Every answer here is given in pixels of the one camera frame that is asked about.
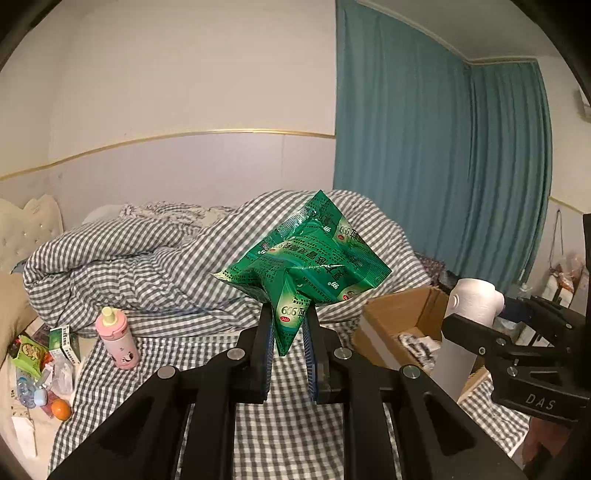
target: green medicine packet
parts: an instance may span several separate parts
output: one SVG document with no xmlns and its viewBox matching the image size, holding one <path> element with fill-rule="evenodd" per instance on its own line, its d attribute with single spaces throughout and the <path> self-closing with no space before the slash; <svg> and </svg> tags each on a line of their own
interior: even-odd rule
<svg viewBox="0 0 591 480">
<path fill-rule="evenodd" d="M 391 270 L 319 191 L 238 262 L 212 274 L 271 302 L 279 354 L 287 354 L 306 311 L 380 285 Z"/>
</svg>

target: white tissue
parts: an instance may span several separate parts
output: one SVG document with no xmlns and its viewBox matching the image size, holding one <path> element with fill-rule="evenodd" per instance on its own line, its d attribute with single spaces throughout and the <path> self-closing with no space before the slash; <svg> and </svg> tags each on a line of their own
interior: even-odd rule
<svg viewBox="0 0 591 480">
<path fill-rule="evenodd" d="M 17 433 L 18 444 L 25 458 L 35 458 L 37 448 L 35 447 L 35 428 L 31 420 L 23 417 L 12 417 L 12 423 Z"/>
</svg>

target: gray checkered bedding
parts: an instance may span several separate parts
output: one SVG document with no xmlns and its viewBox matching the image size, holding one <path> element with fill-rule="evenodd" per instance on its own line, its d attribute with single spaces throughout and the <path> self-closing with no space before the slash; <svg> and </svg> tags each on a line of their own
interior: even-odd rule
<svg viewBox="0 0 591 480">
<path fill-rule="evenodd" d="M 122 371 L 97 343 L 80 376 L 72 418 L 56 435 L 50 470 L 159 366 L 201 365 L 230 348 L 238 331 L 256 324 L 258 302 L 209 273 L 238 260 L 310 196 L 268 193 L 197 229 L 157 216 L 93 223 L 66 232 L 31 256 L 25 286 L 47 323 L 69 323 L 82 335 L 95 335 L 100 307 L 118 306 L 128 314 L 141 357 L 134 370 Z M 369 199 L 345 191 L 328 196 L 392 268 L 378 288 L 318 308 L 320 321 L 348 343 L 367 299 L 425 285 L 428 277 L 402 229 Z M 493 430 L 503 430 L 488 411 L 477 414 L 482 416 Z M 275 355 L 268 401 L 239 406 L 235 477 L 342 478 L 340 418 L 339 407 L 315 406 L 309 400 L 299 335 L 286 357 Z"/>
<path fill-rule="evenodd" d="M 530 429 L 530 417 L 491 401 L 491 375 L 465 398 L 460 406 L 507 455 L 513 455 Z"/>
</svg>

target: metal screw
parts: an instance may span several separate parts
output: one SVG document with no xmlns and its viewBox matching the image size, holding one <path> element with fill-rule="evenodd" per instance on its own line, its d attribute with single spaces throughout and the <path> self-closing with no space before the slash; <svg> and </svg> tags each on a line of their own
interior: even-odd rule
<svg viewBox="0 0 591 480">
<path fill-rule="evenodd" d="M 419 378 L 421 376 L 421 369 L 415 365 L 407 365 L 402 369 L 402 373 L 408 378 Z"/>
<path fill-rule="evenodd" d="M 177 373 L 177 369 L 172 365 L 164 365 L 163 367 L 160 367 L 156 373 L 162 380 L 166 380 L 167 378 L 174 377 Z"/>
<path fill-rule="evenodd" d="M 230 360 L 240 360 L 245 355 L 245 351 L 241 348 L 230 348 L 226 355 Z"/>
<path fill-rule="evenodd" d="M 341 360 L 348 360 L 353 356 L 353 352 L 347 347 L 341 346 L 335 349 L 335 357 Z"/>
</svg>

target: white cylinder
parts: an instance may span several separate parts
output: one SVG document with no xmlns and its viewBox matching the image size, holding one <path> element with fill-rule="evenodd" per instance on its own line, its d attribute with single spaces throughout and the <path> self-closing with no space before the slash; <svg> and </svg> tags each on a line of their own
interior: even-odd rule
<svg viewBox="0 0 591 480">
<path fill-rule="evenodd" d="M 462 278 L 450 294 L 445 316 L 457 313 L 490 328 L 504 307 L 505 297 L 492 283 L 477 278 Z M 457 401 L 475 360 L 475 354 L 444 337 L 431 378 Z"/>
</svg>

